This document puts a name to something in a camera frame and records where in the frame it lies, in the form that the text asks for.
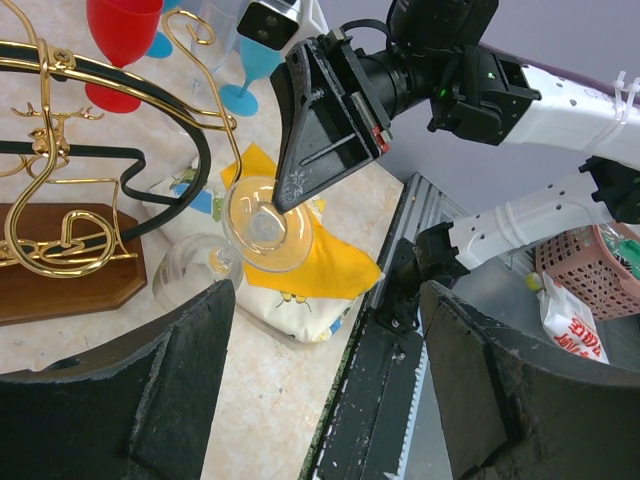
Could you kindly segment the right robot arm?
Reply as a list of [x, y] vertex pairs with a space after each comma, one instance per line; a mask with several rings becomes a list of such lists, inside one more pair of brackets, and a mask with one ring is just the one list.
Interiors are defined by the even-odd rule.
[[541, 154], [547, 186], [420, 232], [396, 268], [403, 289], [450, 285], [486, 261], [577, 227], [639, 220], [639, 86], [608, 87], [482, 44], [494, 1], [396, 1], [385, 48], [353, 48], [347, 26], [298, 42], [272, 74], [282, 119], [273, 200], [289, 212], [378, 160], [391, 123], [421, 104], [427, 130]]

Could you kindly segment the red wine glass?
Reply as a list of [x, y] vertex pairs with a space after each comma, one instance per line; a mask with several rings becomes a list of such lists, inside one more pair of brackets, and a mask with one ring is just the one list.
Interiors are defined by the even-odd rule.
[[[88, 0], [86, 13], [91, 35], [107, 60], [118, 68], [130, 65], [150, 48], [163, 9], [160, 0]], [[102, 110], [127, 114], [141, 101], [94, 84], [85, 85], [89, 100]]]

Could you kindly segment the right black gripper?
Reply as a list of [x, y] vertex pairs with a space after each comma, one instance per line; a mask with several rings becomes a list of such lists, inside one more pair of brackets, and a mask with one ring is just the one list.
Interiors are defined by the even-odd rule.
[[293, 210], [390, 150], [391, 121], [430, 94], [428, 59], [399, 45], [368, 54], [344, 27], [327, 36], [341, 100], [327, 94], [318, 38], [295, 44], [271, 75], [281, 115], [272, 202]]

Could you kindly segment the blue wine glass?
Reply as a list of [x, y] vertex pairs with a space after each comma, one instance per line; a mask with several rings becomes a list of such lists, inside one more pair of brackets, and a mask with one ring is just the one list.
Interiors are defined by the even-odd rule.
[[[161, 14], [169, 12], [179, 5], [179, 0], [164, 0]], [[168, 37], [160, 30], [156, 32], [156, 35], [152, 41], [151, 46], [146, 52], [146, 56], [155, 59], [164, 59], [171, 55], [173, 51], [172, 44]]]
[[249, 91], [257, 80], [269, 77], [281, 63], [281, 53], [247, 37], [240, 41], [240, 60], [245, 79], [242, 85], [227, 84], [220, 90], [220, 98], [227, 111], [250, 117], [259, 110], [259, 102]]

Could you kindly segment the clear wine glass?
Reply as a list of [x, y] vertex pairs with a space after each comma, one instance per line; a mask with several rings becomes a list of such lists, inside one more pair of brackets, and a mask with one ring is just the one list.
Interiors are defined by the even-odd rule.
[[191, 41], [191, 52], [204, 64], [212, 76], [227, 60], [238, 40], [237, 25], [244, 1], [197, 1], [196, 15], [212, 28], [212, 44]]
[[206, 187], [161, 228], [171, 241], [152, 284], [161, 308], [171, 311], [220, 281], [239, 288], [247, 266], [283, 273], [306, 260], [312, 214], [304, 206], [279, 212], [274, 187], [266, 176], [240, 179], [225, 192]]

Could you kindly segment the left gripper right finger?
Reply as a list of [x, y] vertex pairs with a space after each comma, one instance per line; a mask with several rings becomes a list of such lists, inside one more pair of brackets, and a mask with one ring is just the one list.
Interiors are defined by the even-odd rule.
[[453, 478], [638, 478], [638, 373], [541, 341], [433, 281], [420, 312]]

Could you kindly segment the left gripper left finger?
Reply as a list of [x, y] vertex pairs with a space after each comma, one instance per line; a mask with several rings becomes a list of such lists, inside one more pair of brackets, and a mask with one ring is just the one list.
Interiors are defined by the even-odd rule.
[[235, 307], [223, 280], [43, 370], [1, 378], [5, 479], [197, 479]]

